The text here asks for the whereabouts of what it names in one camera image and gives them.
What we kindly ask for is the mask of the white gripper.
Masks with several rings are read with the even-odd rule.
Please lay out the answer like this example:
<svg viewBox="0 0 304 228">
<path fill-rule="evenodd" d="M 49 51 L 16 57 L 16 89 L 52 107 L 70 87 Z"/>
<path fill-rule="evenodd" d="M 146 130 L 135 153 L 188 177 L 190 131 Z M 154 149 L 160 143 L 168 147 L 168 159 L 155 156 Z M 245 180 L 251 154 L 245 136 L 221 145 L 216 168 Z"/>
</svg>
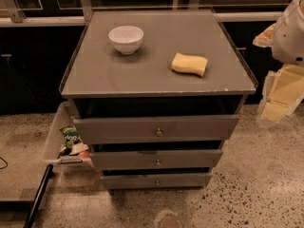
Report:
<svg viewBox="0 0 304 228">
<path fill-rule="evenodd" d="M 275 24 L 270 25 L 253 40 L 260 48 L 273 46 Z M 269 71 L 265 78 L 262 100 L 257 110 L 259 124 L 278 124 L 291 116 L 304 99 L 304 67 L 284 64 L 278 72 Z"/>
</svg>

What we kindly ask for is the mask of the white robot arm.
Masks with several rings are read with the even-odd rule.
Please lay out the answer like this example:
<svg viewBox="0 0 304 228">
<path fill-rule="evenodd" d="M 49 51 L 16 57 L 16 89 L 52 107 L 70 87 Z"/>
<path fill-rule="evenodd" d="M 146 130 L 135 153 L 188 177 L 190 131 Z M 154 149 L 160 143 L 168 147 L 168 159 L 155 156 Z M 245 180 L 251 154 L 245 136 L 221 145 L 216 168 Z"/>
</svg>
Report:
<svg viewBox="0 0 304 228">
<path fill-rule="evenodd" d="M 293 0 L 253 45 L 270 48 L 283 64 L 278 72 L 268 72 L 257 111 L 258 124 L 271 127 L 291 116 L 304 99 L 304 0 Z"/>
</svg>

